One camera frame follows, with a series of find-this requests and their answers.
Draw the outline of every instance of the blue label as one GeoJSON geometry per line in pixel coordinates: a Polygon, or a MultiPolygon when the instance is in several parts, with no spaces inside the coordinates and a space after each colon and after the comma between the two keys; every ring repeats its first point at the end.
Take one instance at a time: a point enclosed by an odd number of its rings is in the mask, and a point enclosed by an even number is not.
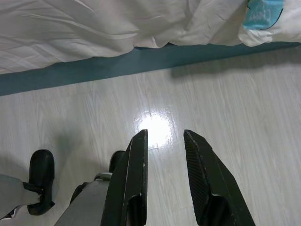
{"type": "Polygon", "coordinates": [[[271,28],[280,18],[284,0],[249,0],[243,26],[249,30],[271,28]]]}

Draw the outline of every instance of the teal baseboard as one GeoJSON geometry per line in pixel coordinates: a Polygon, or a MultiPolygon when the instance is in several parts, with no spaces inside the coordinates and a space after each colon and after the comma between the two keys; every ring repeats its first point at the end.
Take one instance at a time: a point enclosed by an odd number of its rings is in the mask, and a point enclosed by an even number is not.
{"type": "Polygon", "coordinates": [[[43,69],[2,74],[0,75],[0,96],[298,45],[299,43],[273,42],[257,47],[247,47],[241,44],[233,47],[166,45],[159,49],[135,48],[127,54],[112,58],[93,57],[57,63],[43,69]]]}

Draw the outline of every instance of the white bed sheet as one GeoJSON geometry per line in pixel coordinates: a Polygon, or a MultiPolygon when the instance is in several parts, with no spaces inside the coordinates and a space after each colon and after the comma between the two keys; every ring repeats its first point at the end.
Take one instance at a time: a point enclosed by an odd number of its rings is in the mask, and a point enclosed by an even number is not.
{"type": "Polygon", "coordinates": [[[2,0],[0,73],[134,47],[236,45],[246,0],[2,0]]]}

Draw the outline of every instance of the floor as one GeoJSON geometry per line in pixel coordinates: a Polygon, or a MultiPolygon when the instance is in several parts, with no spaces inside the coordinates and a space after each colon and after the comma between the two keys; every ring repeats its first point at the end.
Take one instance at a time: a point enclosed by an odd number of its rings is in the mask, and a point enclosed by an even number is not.
{"type": "Polygon", "coordinates": [[[0,97],[0,173],[28,180],[31,154],[55,157],[55,206],[0,226],[53,226],[77,185],[149,129],[148,226],[195,226],[183,130],[204,136],[258,226],[298,226],[301,50],[291,48],[0,97]]]}

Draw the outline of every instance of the white vinyl floor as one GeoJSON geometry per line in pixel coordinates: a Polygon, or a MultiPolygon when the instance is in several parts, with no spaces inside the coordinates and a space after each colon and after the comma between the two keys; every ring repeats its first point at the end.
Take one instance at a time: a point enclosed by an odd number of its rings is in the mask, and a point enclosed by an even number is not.
{"type": "Polygon", "coordinates": [[[0,173],[28,180],[31,154],[55,157],[55,206],[0,226],[53,226],[74,189],[149,130],[147,226],[196,226],[183,130],[232,172],[257,226],[301,225],[301,50],[0,97],[0,173]]]}

